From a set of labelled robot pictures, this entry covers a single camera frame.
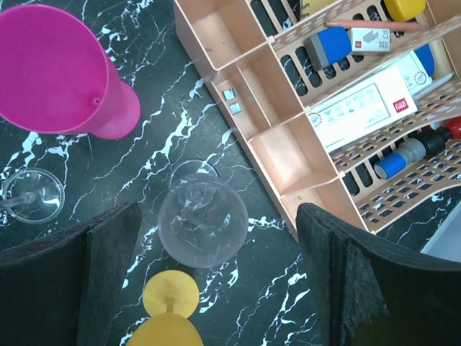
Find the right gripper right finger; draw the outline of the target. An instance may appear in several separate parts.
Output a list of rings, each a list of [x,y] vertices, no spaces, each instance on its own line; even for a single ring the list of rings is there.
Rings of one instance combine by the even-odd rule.
[[[325,345],[458,345],[460,264],[363,231],[312,203],[297,235]]]

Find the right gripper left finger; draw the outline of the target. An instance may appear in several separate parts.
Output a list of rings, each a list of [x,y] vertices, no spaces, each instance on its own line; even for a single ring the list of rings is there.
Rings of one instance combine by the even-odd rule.
[[[2,345],[105,345],[140,231],[137,203],[1,251]]]

